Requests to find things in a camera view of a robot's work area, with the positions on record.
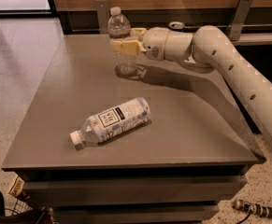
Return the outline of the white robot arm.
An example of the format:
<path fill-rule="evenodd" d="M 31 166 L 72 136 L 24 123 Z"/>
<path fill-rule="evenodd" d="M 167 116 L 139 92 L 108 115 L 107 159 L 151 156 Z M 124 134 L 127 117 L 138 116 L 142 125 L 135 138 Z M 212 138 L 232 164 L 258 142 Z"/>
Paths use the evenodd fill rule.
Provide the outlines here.
<path fill-rule="evenodd" d="M 129 36 L 111 40 L 110 46 L 119 53 L 143 53 L 151 60 L 168 60 L 198 73 L 217 70 L 272 147 L 272 83 L 241 56 L 219 28 L 207 25 L 195 33 L 133 28 Z"/>

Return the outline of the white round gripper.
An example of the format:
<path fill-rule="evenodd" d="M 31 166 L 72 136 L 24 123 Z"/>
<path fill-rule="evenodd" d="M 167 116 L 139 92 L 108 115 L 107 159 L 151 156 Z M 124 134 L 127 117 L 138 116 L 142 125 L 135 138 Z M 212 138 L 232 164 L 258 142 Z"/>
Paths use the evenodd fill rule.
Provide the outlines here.
<path fill-rule="evenodd" d="M 111 47 L 116 52 L 133 56 L 144 52 L 147 58 L 162 61 L 165 58 L 165 41 L 168 34 L 167 28 L 156 27 L 148 31 L 141 27 L 132 28 L 131 36 L 136 39 L 114 39 L 111 41 Z"/>

